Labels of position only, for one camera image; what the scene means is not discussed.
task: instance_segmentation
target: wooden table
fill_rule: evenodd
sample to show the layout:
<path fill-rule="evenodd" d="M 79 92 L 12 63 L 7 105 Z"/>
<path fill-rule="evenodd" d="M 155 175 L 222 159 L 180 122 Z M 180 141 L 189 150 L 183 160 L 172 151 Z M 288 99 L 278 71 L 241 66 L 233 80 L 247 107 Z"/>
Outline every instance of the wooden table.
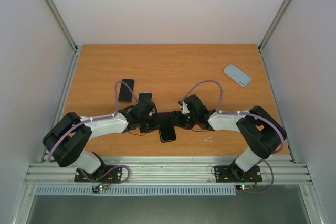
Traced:
<path fill-rule="evenodd" d="M 223 69 L 229 64 L 249 75 L 250 84 L 241 87 L 225 75 Z M 135 80 L 136 95 L 153 93 L 159 112 L 179 110 L 177 102 L 190 88 L 202 80 L 216 80 L 224 89 L 222 110 L 242 111 L 260 105 L 279 121 L 256 45 L 84 45 L 65 113 L 97 116 L 114 112 L 113 87 L 121 79 Z M 216 84 L 204 83 L 193 93 L 208 109 L 216 108 L 220 94 Z M 121 108 L 128 105 L 120 103 Z M 161 143 L 158 131 L 144 136 L 110 134 L 90 141 L 86 149 L 101 156 L 210 156 L 238 155 L 247 146 L 239 132 L 175 130 L 174 142 Z"/>

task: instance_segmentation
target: gray floor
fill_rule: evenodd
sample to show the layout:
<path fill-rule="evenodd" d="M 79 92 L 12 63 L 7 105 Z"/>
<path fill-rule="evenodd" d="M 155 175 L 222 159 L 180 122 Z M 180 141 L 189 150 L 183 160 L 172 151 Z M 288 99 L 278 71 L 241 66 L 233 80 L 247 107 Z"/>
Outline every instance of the gray floor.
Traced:
<path fill-rule="evenodd" d="M 28 223 L 309 223 L 298 186 L 263 195 L 35 196 Z"/>

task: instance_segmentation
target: black smartphone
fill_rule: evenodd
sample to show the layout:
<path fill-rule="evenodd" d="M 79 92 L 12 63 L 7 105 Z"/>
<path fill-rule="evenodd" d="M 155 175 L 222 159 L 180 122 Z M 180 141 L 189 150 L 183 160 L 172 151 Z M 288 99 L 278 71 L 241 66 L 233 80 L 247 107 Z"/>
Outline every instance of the black smartphone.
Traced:
<path fill-rule="evenodd" d="M 153 94 L 152 93 L 147 93 L 147 92 L 139 93 L 138 101 L 140 102 L 140 101 L 143 101 L 143 100 L 153 101 Z"/>
<path fill-rule="evenodd" d="M 134 89 L 134 80 L 133 79 L 122 79 L 128 86 L 130 86 L 131 90 Z M 132 93 L 131 91 L 122 83 L 119 91 L 119 102 L 132 102 Z"/>
<path fill-rule="evenodd" d="M 171 142 L 176 140 L 176 133 L 174 126 L 164 124 L 159 128 L 160 139 L 162 143 Z"/>

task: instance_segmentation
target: light blue phone case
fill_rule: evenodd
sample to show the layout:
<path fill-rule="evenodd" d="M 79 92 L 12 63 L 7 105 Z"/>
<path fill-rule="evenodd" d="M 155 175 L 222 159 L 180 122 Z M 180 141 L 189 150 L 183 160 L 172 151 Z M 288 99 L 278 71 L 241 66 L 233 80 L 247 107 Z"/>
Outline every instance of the light blue phone case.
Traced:
<path fill-rule="evenodd" d="M 237 82 L 242 87 L 245 87 L 251 81 L 251 77 L 238 69 L 235 65 L 230 64 L 224 69 L 224 73 L 231 79 Z"/>

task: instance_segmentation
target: ventilation grille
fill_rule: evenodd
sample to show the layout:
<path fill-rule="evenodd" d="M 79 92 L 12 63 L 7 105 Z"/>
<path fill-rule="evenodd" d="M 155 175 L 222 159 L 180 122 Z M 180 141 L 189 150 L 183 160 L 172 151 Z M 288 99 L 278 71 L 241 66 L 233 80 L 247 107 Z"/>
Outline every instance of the ventilation grille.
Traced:
<path fill-rule="evenodd" d="M 236 195 L 232 185 L 220 186 L 111 186 L 95 193 L 92 186 L 40 185 L 37 195 L 106 195 L 106 196 L 155 196 L 155 195 Z"/>

